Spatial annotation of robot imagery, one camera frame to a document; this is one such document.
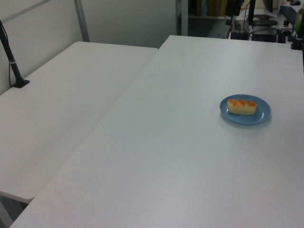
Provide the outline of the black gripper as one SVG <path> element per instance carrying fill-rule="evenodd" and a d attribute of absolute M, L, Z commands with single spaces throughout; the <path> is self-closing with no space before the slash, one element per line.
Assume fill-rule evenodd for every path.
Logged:
<path fill-rule="evenodd" d="M 234 24 L 239 25 L 238 16 L 240 14 L 240 0 L 227 0 L 225 15 L 226 15 L 226 25 L 232 24 L 232 15 L 234 16 Z"/>

